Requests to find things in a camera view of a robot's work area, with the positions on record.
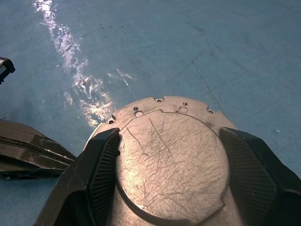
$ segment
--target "metal plate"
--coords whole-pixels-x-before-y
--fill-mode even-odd
[[[221,126],[234,128],[183,97],[136,101],[101,124],[93,134],[119,127],[122,136],[111,225],[198,225],[218,212],[229,178]]]

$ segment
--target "blue floor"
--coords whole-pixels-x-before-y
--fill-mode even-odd
[[[299,0],[0,1],[0,118],[75,155],[135,100],[208,103],[301,177]],[[30,226],[55,179],[0,181],[0,224]]]

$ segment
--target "circular metal plate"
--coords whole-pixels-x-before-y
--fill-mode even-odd
[[[154,224],[198,225],[224,206],[228,160],[218,138],[233,124],[202,102],[153,98],[118,110],[95,133],[119,127],[120,194]]]

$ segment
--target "scratched metal plate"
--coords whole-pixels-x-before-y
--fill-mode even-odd
[[[121,130],[110,225],[198,225],[212,215],[205,224],[240,225],[222,219],[239,216],[221,126],[234,128],[220,112],[183,97],[147,98],[113,113],[93,133]]]

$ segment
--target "black plastic part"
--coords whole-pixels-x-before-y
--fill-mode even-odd
[[[89,140],[61,175],[35,226],[105,226],[115,190],[119,129]]]
[[[76,159],[29,126],[0,120],[0,179],[59,177]]]
[[[13,73],[15,71],[15,67],[14,67],[14,64],[13,62],[11,62],[10,59],[7,59],[7,58],[3,58],[3,57],[0,57],[0,60],[4,60],[4,62],[2,62],[0,64],[0,68],[1,67],[5,67],[5,71],[3,71],[1,74],[0,74],[0,84],[2,82],[4,82],[4,79],[10,74],[10,73]]]
[[[247,226],[300,226],[301,180],[263,140],[222,128],[230,189]]]

